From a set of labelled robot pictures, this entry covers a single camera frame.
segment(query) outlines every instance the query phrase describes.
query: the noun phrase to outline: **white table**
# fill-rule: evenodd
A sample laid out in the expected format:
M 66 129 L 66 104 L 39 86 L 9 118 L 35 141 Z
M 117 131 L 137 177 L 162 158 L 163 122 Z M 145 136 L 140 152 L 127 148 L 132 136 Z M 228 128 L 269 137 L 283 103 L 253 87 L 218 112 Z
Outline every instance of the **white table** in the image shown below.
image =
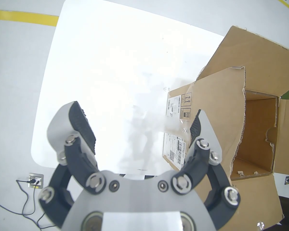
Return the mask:
M 46 130 L 77 100 L 96 136 L 100 170 L 160 175 L 167 92 L 194 81 L 223 37 L 103 0 L 66 0 L 55 30 L 36 113 L 31 154 L 56 167 Z

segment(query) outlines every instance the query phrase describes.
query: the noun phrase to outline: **black cable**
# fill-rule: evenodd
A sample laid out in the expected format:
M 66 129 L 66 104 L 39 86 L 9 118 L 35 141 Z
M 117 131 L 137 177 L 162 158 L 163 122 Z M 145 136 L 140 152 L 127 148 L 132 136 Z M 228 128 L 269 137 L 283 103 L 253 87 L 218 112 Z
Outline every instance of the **black cable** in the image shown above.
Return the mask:
M 44 215 L 45 215 L 45 213 L 43 213 L 43 215 L 42 215 L 42 216 L 38 219 L 38 221 L 36 222 L 39 226 L 40 226 L 39 221 L 44 217 Z M 48 227 L 44 227 L 44 228 L 41 228 L 41 227 L 40 227 L 40 229 L 52 228 L 52 227 L 56 227 L 56 225 L 54 225 L 54 226 L 48 226 Z
M 27 201 L 28 201 L 28 197 L 29 197 L 29 195 L 27 194 L 27 192 L 25 192 L 25 191 L 20 187 L 19 182 L 32 183 L 31 181 L 33 181 L 33 182 L 35 183 L 35 179 L 32 179 L 32 180 L 30 180 L 30 181 L 21 181 L 21 180 L 16 180 L 16 182 L 17 182 L 19 188 L 20 188 L 20 189 L 21 189 L 21 190 L 26 194 L 26 196 L 27 196 L 26 203 L 27 203 Z M 0 207 L 3 208 L 3 209 L 5 209 L 5 210 L 7 210 L 8 212 L 11 212 L 11 213 L 14 213 L 14 214 L 17 214 L 17 215 L 32 215 L 32 214 L 35 212 L 35 208 L 34 208 L 34 211 L 33 211 L 32 213 L 22 214 L 22 213 L 18 213 L 18 212 L 11 211 L 11 210 L 5 208 L 4 206 L 2 206 L 1 204 L 0 204 Z
M 17 215 L 21 215 L 21 216 L 23 216 L 24 218 L 31 220 L 31 221 L 40 229 L 40 231 L 41 231 L 42 229 L 51 228 L 51 227 L 56 227 L 56 225 L 47 226 L 47 227 L 43 227 L 43 228 L 40 227 L 39 221 L 43 218 L 43 216 L 45 215 L 45 213 L 43 213 L 43 215 L 38 219 L 37 222 L 35 222 L 35 220 L 27 217 L 28 215 L 32 215 L 33 213 L 35 213 L 35 210 L 36 210 L 36 206 L 35 206 L 35 189 L 36 189 L 36 186 L 39 184 L 39 181 L 36 182 L 35 179 L 31 179 L 30 181 L 16 180 L 16 182 L 17 182 L 18 187 L 20 188 L 20 190 L 21 190 L 21 191 L 26 195 L 26 197 L 27 197 L 26 202 L 24 203 L 24 206 L 22 207 L 21 213 L 11 211 L 11 210 L 7 209 L 6 207 L 2 206 L 1 204 L 0 204 L 0 207 L 3 208 L 3 209 L 5 209 L 5 210 L 8 211 L 8 212 L 11 212 L 11 213 L 14 213 L 14 214 L 17 214 Z M 28 202 L 28 200 L 29 200 L 29 195 L 28 195 L 28 193 L 27 193 L 26 191 L 24 191 L 23 188 L 20 186 L 20 182 L 25 182 L 25 183 L 30 183 L 30 184 L 35 183 L 35 186 L 34 186 L 34 189 L 33 189 L 33 206 L 34 206 L 34 209 L 33 209 L 33 212 L 32 212 L 32 213 L 24 214 L 25 206 L 26 206 L 26 204 L 27 204 L 27 202 Z

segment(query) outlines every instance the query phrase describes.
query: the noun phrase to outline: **wall outlet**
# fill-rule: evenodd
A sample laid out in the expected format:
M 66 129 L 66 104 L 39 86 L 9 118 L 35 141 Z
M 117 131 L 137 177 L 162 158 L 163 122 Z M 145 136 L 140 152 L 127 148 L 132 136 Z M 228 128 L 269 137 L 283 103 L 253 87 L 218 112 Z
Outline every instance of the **wall outlet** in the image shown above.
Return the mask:
M 289 176 L 286 176 L 285 178 L 285 185 L 289 184 Z
M 35 174 L 35 173 L 29 173 L 29 179 L 28 181 L 30 181 L 31 179 L 35 179 L 36 182 L 39 181 L 39 183 L 37 185 L 35 185 L 35 183 L 28 183 L 28 187 L 29 188 L 43 188 L 43 182 L 44 182 L 44 175 L 42 174 Z

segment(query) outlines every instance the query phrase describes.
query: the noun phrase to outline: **cardboard wall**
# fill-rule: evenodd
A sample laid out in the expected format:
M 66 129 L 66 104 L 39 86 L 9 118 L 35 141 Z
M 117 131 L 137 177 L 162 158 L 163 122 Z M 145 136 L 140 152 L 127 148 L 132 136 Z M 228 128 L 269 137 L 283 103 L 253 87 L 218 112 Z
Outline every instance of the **cardboard wall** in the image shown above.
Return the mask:
M 241 144 L 234 161 L 232 179 L 244 176 L 269 174 L 272 171 L 274 148 L 267 141 L 266 134 L 276 126 L 276 98 L 247 100 L 245 128 Z

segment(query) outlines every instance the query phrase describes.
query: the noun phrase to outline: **open cardboard box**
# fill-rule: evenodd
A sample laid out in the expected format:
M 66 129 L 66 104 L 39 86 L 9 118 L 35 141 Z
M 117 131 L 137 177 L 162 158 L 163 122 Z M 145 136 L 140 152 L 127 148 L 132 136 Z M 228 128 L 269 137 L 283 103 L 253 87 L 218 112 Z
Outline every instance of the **open cardboard box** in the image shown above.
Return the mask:
M 171 100 L 180 96 L 178 119 L 192 123 L 199 109 L 206 112 L 222 166 L 240 192 L 240 206 L 221 230 L 262 230 L 283 218 L 273 172 L 289 174 L 289 100 L 280 99 L 288 90 L 289 50 L 233 26 L 197 80 L 169 92 Z M 180 168 L 169 151 L 164 143 L 164 159 Z M 202 200 L 210 190 L 207 177 L 196 187 Z

